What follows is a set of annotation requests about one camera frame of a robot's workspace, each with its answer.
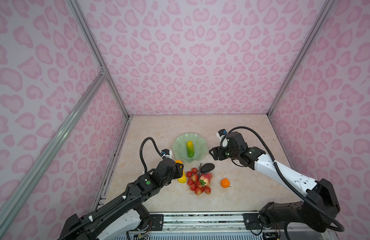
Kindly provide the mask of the yellow fake fruit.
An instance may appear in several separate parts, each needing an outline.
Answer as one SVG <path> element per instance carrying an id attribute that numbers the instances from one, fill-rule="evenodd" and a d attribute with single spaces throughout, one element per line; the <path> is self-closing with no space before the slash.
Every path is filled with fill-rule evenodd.
<path id="1" fill-rule="evenodd" d="M 187 182 L 187 177 L 184 171 L 184 165 L 181 160 L 176 160 L 176 164 L 180 164 L 181 170 L 182 170 L 182 176 L 178 179 L 178 182 L 181 184 L 185 184 Z"/>

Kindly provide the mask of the yellow green fake mango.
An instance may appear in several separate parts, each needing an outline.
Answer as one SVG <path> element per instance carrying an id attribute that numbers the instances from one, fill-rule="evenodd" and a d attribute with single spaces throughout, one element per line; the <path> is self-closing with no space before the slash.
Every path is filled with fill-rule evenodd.
<path id="1" fill-rule="evenodd" d="M 187 149 L 187 155 L 188 155 L 188 158 L 193 158 L 194 155 L 195 155 L 195 147 L 194 147 L 194 143 L 192 141 L 188 141 L 186 143 L 186 149 Z"/>

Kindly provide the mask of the orange fake tangerine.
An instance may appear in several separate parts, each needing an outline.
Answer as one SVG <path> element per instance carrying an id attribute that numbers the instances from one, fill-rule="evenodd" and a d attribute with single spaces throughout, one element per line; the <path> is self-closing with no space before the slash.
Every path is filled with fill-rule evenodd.
<path id="1" fill-rule="evenodd" d="M 222 179 L 221 180 L 221 187 L 222 188 L 229 188 L 231 186 L 231 183 L 228 179 Z"/>

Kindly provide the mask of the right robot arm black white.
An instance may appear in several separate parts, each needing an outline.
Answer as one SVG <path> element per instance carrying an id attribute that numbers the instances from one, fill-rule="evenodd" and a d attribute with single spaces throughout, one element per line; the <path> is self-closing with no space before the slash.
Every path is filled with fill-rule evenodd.
<path id="1" fill-rule="evenodd" d="M 267 203 L 259 211 L 260 225 L 270 229 L 278 223 L 302 223 L 312 230 L 344 231 L 336 220 L 340 205 L 332 183 L 326 179 L 315 180 L 275 160 L 273 153 L 262 138 L 263 148 L 250 147 L 239 132 L 217 132 L 220 146 L 210 149 L 215 161 L 230 159 L 239 161 L 244 168 L 262 173 L 298 197 L 298 202 Z"/>

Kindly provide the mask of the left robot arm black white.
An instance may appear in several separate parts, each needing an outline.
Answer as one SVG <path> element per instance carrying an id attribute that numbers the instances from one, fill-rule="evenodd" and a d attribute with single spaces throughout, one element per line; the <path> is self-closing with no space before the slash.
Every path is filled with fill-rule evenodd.
<path id="1" fill-rule="evenodd" d="M 164 157 L 155 169 L 127 184 L 126 190 L 101 208 L 78 217 L 70 216 L 60 240 L 110 240 L 131 230 L 149 229 L 150 213 L 143 206 L 149 198 L 183 176 L 184 165 Z"/>

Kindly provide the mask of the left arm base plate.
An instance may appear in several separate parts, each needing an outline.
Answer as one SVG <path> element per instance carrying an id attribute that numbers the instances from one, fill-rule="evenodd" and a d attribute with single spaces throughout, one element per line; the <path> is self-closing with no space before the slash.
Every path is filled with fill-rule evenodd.
<path id="1" fill-rule="evenodd" d="M 164 225 L 164 215 L 162 214 L 153 214 L 147 215 L 142 218 L 139 230 L 141 231 L 162 231 Z"/>

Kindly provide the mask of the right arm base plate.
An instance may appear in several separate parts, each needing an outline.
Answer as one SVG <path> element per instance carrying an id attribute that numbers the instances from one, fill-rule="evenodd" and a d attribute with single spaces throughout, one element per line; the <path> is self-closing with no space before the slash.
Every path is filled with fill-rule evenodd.
<path id="1" fill-rule="evenodd" d="M 259 212 L 250 212 L 243 214 L 246 230 L 260 231 L 263 228 L 259 220 L 259 215 Z"/>

